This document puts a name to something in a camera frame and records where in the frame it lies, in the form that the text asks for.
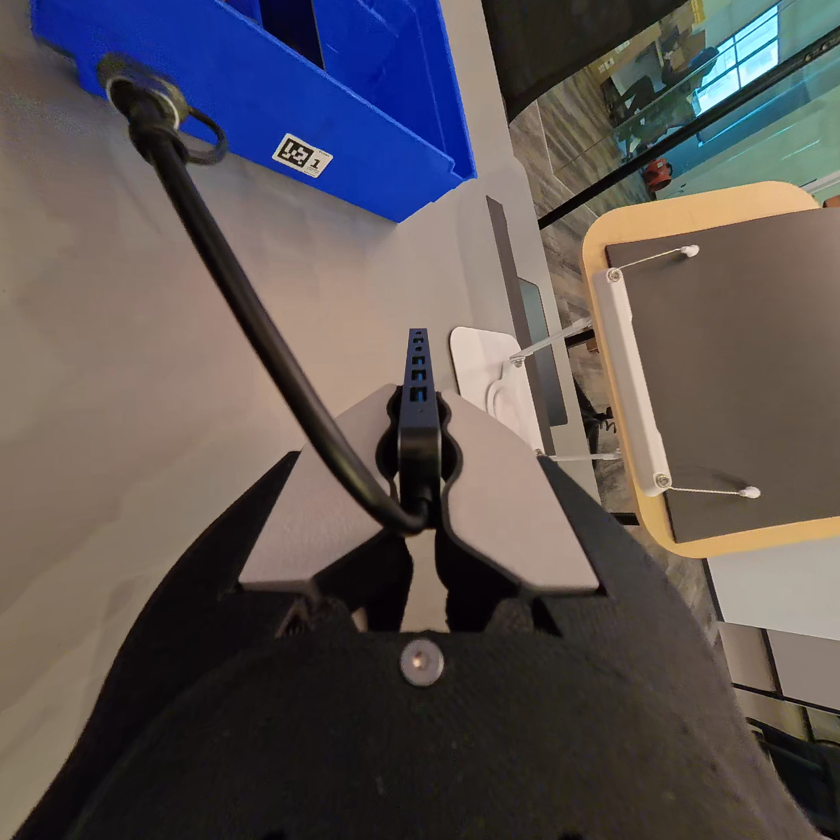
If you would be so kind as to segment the blue plastic bin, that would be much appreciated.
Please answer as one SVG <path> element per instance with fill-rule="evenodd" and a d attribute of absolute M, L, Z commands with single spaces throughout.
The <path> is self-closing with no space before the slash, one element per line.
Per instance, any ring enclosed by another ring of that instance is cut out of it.
<path fill-rule="evenodd" d="M 172 83 L 229 150 L 401 223 L 476 178 L 440 3 L 314 2 L 324 69 L 259 2 L 31 2 L 34 37 L 106 96 L 107 58 Z"/>

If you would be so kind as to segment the white stand base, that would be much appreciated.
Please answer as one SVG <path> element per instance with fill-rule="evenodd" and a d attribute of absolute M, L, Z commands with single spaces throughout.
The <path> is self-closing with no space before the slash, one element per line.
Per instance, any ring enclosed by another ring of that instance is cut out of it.
<path fill-rule="evenodd" d="M 529 376 L 514 336 L 469 327 L 449 335 L 458 393 L 546 455 Z"/>

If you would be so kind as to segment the clear acrylic stand arms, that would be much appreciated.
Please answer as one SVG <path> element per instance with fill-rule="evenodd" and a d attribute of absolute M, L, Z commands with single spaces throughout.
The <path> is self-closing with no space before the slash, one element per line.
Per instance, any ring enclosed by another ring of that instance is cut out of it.
<path fill-rule="evenodd" d="M 548 348 L 555 343 L 563 343 L 566 349 L 570 349 L 576 347 L 581 344 L 585 344 L 589 340 L 593 340 L 595 337 L 594 329 L 593 329 L 593 322 L 592 317 L 587 316 L 585 318 L 578 319 L 572 324 L 559 332 L 553 333 L 545 339 L 538 341 L 523 350 L 519 350 L 514 353 L 506 362 L 508 368 L 520 368 L 524 365 L 524 362 L 529 357 L 536 354 L 539 350 Z M 612 452 L 597 452 L 597 447 L 599 445 L 600 439 L 600 432 L 616 432 L 616 424 L 615 419 L 612 414 L 612 409 L 608 409 L 608 411 L 604 413 L 597 412 L 592 403 L 590 402 L 589 398 L 585 395 L 582 388 L 579 386 L 576 380 L 573 380 L 575 394 L 577 396 L 577 401 L 579 403 L 579 408 L 581 411 L 581 420 L 584 426 L 584 433 L 586 435 L 587 445 L 590 449 L 590 453 L 585 456 L 557 456 L 554 455 L 551 458 L 558 462 L 573 462 L 577 460 L 603 460 L 603 461 L 616 461 L 621 460 L 623 455 L 620 449 L 615 449 Z"/>

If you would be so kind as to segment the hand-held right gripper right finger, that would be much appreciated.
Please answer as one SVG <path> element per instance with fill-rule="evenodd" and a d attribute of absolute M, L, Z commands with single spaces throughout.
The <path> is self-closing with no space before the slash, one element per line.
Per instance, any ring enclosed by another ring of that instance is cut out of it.
<path fill-rule="evenodd" d="M 453 391 L 438 397 L 443 485 L 434 549 L 450 632 L 499 604 L 596 595 L 601 582 L 533 449 Z"/>

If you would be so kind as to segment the wood-rimmed black board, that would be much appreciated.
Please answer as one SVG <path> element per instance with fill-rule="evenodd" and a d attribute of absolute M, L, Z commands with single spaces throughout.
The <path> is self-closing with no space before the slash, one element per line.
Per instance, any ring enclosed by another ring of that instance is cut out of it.
<path fill-rule="evenodd" d="M 622 270 L 672 486 L 637 487 L 593 276 Z M 838 210 L 759 182 L 624 206 L 581 270 L 639 521 L 703 559 L 838 535 Z"/>

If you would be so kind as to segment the white cabinet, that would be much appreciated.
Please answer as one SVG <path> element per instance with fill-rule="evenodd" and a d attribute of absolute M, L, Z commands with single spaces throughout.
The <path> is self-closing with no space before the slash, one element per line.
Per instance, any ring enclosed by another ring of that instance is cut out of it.
<path fill-rule="evenodd" d="M 705 562 L 733 685 L 839 709 L 838 538 Z"/>

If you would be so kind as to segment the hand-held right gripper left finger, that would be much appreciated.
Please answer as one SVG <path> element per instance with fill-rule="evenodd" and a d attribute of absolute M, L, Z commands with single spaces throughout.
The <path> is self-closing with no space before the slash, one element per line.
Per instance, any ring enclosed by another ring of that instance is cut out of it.
<path fill-rule="evenodd" d="M 387 407 L 397 387 L 383 385 L 337 416 L 335 423 L 380 488 L 394 494 L 377 449 L 391 427 Z M 301 449 L 238 581 L 252 592 L 320 596 L 318 574 L 383 534 L 334 477 L 311 443 Z"/>

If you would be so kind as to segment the white bracket bar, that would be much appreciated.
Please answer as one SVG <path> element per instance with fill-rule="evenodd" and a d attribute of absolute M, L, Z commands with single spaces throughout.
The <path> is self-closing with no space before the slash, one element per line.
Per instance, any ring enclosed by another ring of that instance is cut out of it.
<path fill-rule="evenodd" d="M 613 390 L 623 418 L 626 451 L 637 487 L 646 497 L 659 497 L 672 486 L 665 446 L 659 432 L 641 361 L 634 316 L 621 269 L 608 268 L 592 279 L 592 291 Z"/>

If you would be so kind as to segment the black bin divider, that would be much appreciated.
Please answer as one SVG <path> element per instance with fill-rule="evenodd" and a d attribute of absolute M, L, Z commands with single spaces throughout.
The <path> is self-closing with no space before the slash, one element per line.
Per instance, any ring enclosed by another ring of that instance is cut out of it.
<path fill-rule="evenodd" d="M 324 69 L 313 1 L 259 1 L 263 28 L 281 43 Z"/>

